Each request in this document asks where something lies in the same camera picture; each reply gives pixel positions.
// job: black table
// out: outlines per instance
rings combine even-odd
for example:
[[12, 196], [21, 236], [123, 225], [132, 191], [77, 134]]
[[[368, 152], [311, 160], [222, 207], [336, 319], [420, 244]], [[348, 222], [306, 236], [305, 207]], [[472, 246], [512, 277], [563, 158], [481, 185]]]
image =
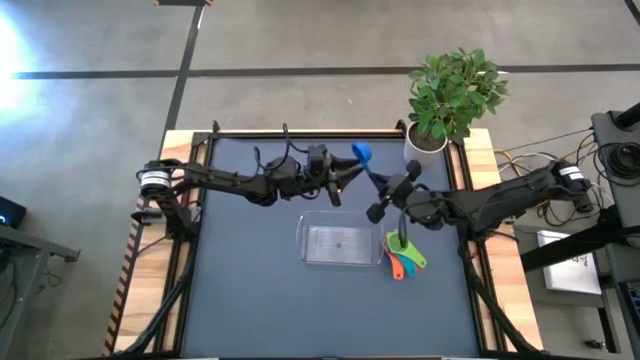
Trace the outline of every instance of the black table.
[[[332, 154], [352, 157], [351, 140], [325, 143]], [[403, 142], [369, 141], [371, 167], [404, 172]], [[251, 173], [252, 147], [263, 159], [281, 156], [280, 140], [220, 139], [212, 163]], [[294, 155], [299, 161], [300, 154]], [[444, 160], [423, 169], [419, 181], [447, 190]], [[409, 226], [409, 236], [428, 261], [413, 279], [395, 281], [386, 259], [373, 268], [310, 265], [300, 260], [296, 226], [306, 210], [365, 214], [376, 190], [365, 176], [341, 194], [333, 208], [326, 194], [262, 208], [245, 199], [207, 192], [189, 299], [182, 355], [203, 357], [327, 357], [477, 355], [474, 321], [455, 228], [428, 231]], [[386, 231], [399, 211], [387, 210]]]

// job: black metal frame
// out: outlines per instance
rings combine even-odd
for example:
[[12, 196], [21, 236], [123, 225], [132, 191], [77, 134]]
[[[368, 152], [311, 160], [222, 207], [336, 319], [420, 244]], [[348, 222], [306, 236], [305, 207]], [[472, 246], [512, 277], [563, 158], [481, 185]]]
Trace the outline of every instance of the black metal frame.
[[[354, 131], [331, 131], [331, 130], [327, 130], [327, 131], [313, 131], [313, 130], [290, 130], [289, 131], [289, 136], [291, 139], [316, 139], [316, 138], [323, 138], [323, 139], [396, 139], [396, 140], [403, 140], [404, 139], [404, 132], [406, 131], [406, 126], [404, 125], [404, 123], [402, 121], [399, 121], [398, 124], [396, 125], [396, 129], [397, 130], [401, 130], [401, 131], [394, 131], [394, 130], [389, 130], [388, 132], [368, 132], [367, 130], [354, 130]], [[205, 152], [205, 164], [209, 164], [210, 160], [213, 158], [213, 153], [214, 153], [214, 147], [215, 147], [215, 142], [220, 139], [220, 138], [234, 138], [234, 139], [284, 139], [284, 135], [282, 133], [282, 131], [278, 130], [278, 131], [256, 131], [256, 132], [252, 132], [252, 131], [248, 131], [248, 132], [244, 132], [244, 131], [220, 131], [219, 127], [217, 126], [217, 123], [214, 122], [214, 128], [213, 131], [211, 133], [201, 133], [201, 132], [196, 132], [193, 135], [193, 141], [192, 141], [192, 147], [191, 147], [191, 153], [189, 155], [189, 160], [190, 161], [194, 161], [198, 155], [199, 155], [199, 149], [200, 149], [200, 145], [202, 145], [203, 141], [206, 142], [206, 152]], [[461, 164], [461, 171], [462, 171], [462, 175], [463, 175], [463, 179], [464, 179], [464, 186], [465, 188], [472, 188], [472, 184], [471, 184], [471, 172], [469, 170], [469, 164], [467, 161], [467, 157], [466, 157], [466, 152], [465, 152], [465, 148], [464, 145], [458, 145], [456, 143], [451, 143], [450, 146], [455, 146], [457, 151], [458, 151], [458, 155], [460, 157], [460, 164]], [[456, 189], [457, 188], [457, 183], [456, 183], [456, 178], [455, 178], [455, 170], [453, 169], [453, 164], [452, 164], [452, 154], [451, 154], [451, 150], [450, 147], [447, 146], [445, 147], [445, 150], [443, 152], [444, 157], [445, 157], [445, 170], [447, 172], [447, 178], [449, 181], [449, 186], [451, 187], [451, 189]], [[206, 195], [206, 191], [200, 189], [200, 194], [199, 194], [199, 200], [202, 201], [204, 203], [205, 201], [205, 195]], [[466, 239], [462, 239], [461, 237], [463, 236], [462, 233], [460, 231], [458, 231], [458, 236], [459, 236], [459, 241], [465, 241]], [[189, 251], [190, 252], [197, 252], [197, 241], [196, 242], [191, 242], [190, 243], [190, 247], [189, 247]], [[478, 246], [477, 252], [479, 254], [479, 261], [481, 264], [481, 268], [482, 268], [482, 280], [485, 284], [487, 284], [488, 286], [488, 290], [489, 292], [492, 294], [492, 296], [495, 296], [495, 289], [493, 287], [493, 278], [491, 276], [491, 271], [489, 268], [489, 264], [488, 264], [488, 255], [486, 253], [486, 248], [482, 245]], [[176, 247], [174, 246], [172, 248], [172, 252], [170, 255], [170, 264], [176, 264], [177, 267], [177, 259], [180, 256], [180, 249], [179, 246]], [[167, 276], [167, 279], [165, 281], [165, 294], [169, 291], [169, 289], [173, 286], [173, 283], [175, 281], [175, 272], [176, 272], [176, 268], [174, 268], [172, 270], [172, 267], [170, 266], [169, 268], [169, 273], [168, 275], [171, 275], [172, 277]], [[470, 300], [470, 305], [471, 305], [471, 312], [472, 312], [472, 317], [473, 317], [473, 321], [474, 321], [474, 325], [475, 325], [475, 334], [476, 334], [476, 343], [478, 345], [478, 350], [480, 352], [480, 354], [483, 354], [485, 351], [488, 351], [487, 349], [487, 339], [485, 336], [485, 332], [484, 332], [484, 326], [482, 323], [482, 317], [480, 314], [480, 300], [478, 299], [478, 295], [475, 293], [475, 291], [472, 289], [471, 285], [469, 284], [469, 279], [468, 279], [468, 274], [467, 272], [465, 272], [465, 277], [467, 277], [467, 281], [466, 281], [466, 285], [467, 285], [467, 289], [468, 289], [468, 293], [469, 293], [469, 300]], [[176, 327], [176, 336], [174, 338], [174, 344], [172, 347], [172, 351], [170, 352], [165, 352], [164, 354], [166, 355], [171, 355], [171, 356], [179, 356], [182, 352], [182, 346], [184, 343], [184, 328], [186, 325], [186, 313], [188, 310], [188, 305], [189, 305], [189, 292], [190, 292], [190, 287], [187, 287], [185, 290], [185, 294], [183, 294], [182, 296], [182, 300], [180, 302], [180, 308], [178, 311], [178, 317], [177, 317], [177, 327]], [[493, 324], [493, 329], [494, 329], [494, 336], [496, 339], [496, 343], [498, 344], [498, 350], [499, 351], [504, 351], [506, 350], [506, 344], [505, 344], [505, 338], [504, 338], [504, 333], [502, 332], [502, 330], [500, 329], [500, 327], [498, 326], [497, 322], [494, 321]], [[161, 333], [159, 333], [159, 335], [157, 336], [157, 339], [163, 339], [165, 332], [164, 332], [164, 328], [162, 329], [163, 331]], [[154, 344], [154, 351], [160, 351], [162, 349], [162, 340], [157, 341]]]

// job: gray floor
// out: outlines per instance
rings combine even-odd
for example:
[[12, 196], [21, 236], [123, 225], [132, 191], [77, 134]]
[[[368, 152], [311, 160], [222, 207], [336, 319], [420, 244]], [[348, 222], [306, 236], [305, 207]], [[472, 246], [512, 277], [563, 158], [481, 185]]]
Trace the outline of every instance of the gray floor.
[[[177, 69], [192, 15], [146, 0], [0, 0], [0, 71]], [[413, 66], [456, 46], [483, 47], [500, 65], [638, 63], [640, 26], [622, 0], [221, 0], [204, 14], [192, 68]], [[474, 124], [501, 148], [586, 128], [593, 112], [625, 109], [640, 94], [640, 72], [505, 78], [510, 99]], [[14, 358], [99, 354], [133, 174], [157, 155], [174, 84], [0, 79], [0, 195], [28, 207], [25, 230], [83, 249], [75, 266], [52, 263], [64, 283], [38, 296]], [[192, 79], [177, 128], [213, 119], [224, 128], [391, 127], [406, 118], [408, 85], [404, 76]], [[514, 154], [563, 154], [581, 137]], [[607, 356], [581, 346], [598, 334], [595, 310], [535, 308], [546, 349], [631, 358], [628, 348]]]

